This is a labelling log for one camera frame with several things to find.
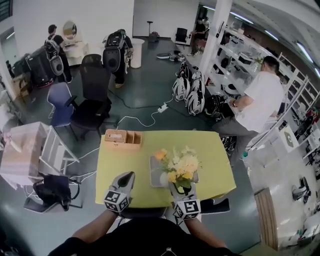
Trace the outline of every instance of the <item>white t-shirt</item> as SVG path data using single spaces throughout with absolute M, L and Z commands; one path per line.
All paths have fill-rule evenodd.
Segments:
M 261 133 L 268 118 L 278 112 L 285 92 L 277 75 L 261 71 L 244 91 L 253 103 L 236 114 L 235 119 L 248 131 Z

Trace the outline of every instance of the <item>yellow table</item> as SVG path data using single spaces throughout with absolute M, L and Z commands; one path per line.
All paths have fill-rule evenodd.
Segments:
M 236 188 L 234 176 L 224 146 L 213 131 L 145 131 L 140 150 L 108 149 L 101 138 L 95 180 L 95 202 L 103 204 L 105 191 L 114 178 L 124 172 L 135 172 L 131 192 L 132 208 L 168 207 L 173 198 L 166 188 L 150 184 L 150 156 L 161 149 L 180 151 L 188 146 L 196 150 L 202 168 L 198 171 L 197 197 L 205 200 L 221 197 Z

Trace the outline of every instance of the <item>gray pants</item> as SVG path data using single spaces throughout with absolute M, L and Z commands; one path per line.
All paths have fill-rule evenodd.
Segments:
M 236 162 L 241 158 L 246 146 L 249 142 L 258 135 L 254 130 L 247 130 L 235 117 L 227 117 L 212 126 L 212 130 L 219 134 L 220 138 L 227 136 L 236 136 L 235 148 L 232 151 L 229 161 L 231 167 L 235 166 Z

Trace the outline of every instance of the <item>round mirror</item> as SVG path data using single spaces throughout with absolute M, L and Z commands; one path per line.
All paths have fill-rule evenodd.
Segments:
M 77 35 L 77 26 L 74 22 L 68 20 L 63 26 L 63 35 L 66 39 L 72 40 Z

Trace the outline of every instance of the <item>sneaker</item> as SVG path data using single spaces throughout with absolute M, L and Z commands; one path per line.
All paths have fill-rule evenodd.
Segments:
M 115 88 L 116 89 L 119 89 L 121 86 L 123 86 L 124 85 L 124 83 L 116 83 L 115 84 Z
M 74 78 L 73 77 L 71 77 L 71 80 L 70 81 L 67 81 L 66 83 L 67 84 L 70 84 L 71 82 L 72 82 L 72 80 L 73 80 Z

